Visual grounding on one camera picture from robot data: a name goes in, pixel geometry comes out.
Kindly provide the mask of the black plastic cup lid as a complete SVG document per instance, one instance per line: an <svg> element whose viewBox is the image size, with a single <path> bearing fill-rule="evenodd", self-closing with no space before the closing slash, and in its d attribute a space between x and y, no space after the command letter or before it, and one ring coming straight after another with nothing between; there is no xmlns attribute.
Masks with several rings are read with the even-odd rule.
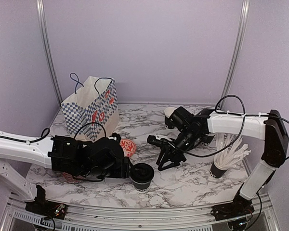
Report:
<svg viewBox="0 0 289 231"><path fill-rule="evenodd" d="M154 169L146 163L138 163L131 167L130 177L137 183L148 183L154 177Z"/></svg>

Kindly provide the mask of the black paper coffee cup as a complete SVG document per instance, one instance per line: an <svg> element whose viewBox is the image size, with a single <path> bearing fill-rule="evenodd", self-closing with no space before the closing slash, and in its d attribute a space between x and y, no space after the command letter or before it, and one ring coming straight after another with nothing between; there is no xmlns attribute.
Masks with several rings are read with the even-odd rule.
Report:
<svg viewBox="0 0 289 231"><path fill-rule="evenodd" d="M132 183L136 190L140 192L148 190L154 175L154 169L146 163L135 164L130 169Z"/></svg>

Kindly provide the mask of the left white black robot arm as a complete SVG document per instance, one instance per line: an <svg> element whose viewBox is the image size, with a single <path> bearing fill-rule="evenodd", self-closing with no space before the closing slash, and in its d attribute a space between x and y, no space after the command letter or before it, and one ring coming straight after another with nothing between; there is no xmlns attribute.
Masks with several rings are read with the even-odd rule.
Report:
<svg viewBox="0 0 289 231"><path fill-rule="evenodd" d="M126 179L130 176L130 160L120 141L121 136L116 133L96 141L81 141L76 137L44 135L33 138L0 131L0 181L24 202L32 202L39 213L47 214L51 203L45 199L45 190L27 181L9 166L7 160L65 172L77 180L91 173L97 174L96 182L105 178Z"/></svg>

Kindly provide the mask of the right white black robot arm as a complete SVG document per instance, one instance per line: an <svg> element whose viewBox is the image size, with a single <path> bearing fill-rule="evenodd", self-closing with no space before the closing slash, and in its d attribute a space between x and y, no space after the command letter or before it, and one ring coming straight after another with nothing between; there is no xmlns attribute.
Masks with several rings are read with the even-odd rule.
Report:
<svg viewBox="0 0 289 231"><path fill-rule="evenodd" d="M155 138L154 145L161 148L156 162L159 171L177 167L186 161L185 154L195 147L195 142L204 135L226 133L237 137L253 137L265 142L260 162L241 186L235 201L229 205L229 212L234 216L247 209L247 201L250 201L269 181L275 170L289 159L289 136L284 125L287 120L282 118L277 110L266 114L247 114L220 111L215 107L205 108L194 115L180 106L167 107L164 117L165 124L170 129L177 128L180 134L174 141L166 137Z"/></svg>

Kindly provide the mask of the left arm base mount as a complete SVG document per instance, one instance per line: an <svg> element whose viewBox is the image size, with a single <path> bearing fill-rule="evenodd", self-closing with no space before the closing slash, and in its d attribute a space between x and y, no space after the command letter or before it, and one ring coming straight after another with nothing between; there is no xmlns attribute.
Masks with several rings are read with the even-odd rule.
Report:
<svg viewBox="0 0 289 231"><path fill-rule="evenodd" d="M26 202L25 210L39 215L49 215L51 218L63 220L66 216L67 205L46 200L46 191L36 185L37 194L33 202Z"/></svg>

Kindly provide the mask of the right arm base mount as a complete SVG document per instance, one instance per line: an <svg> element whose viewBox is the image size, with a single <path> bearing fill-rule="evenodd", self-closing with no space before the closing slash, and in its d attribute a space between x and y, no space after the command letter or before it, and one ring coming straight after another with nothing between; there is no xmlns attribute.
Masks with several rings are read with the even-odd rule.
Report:
<svg viewBox="0 0 289 231"><path fill-rule="evenodd" d="M210 214L215 217L216 221L219 221L252 214L254 211L252 201L246 200L237 192L232 202L214 205L211 208Z"/></svg>

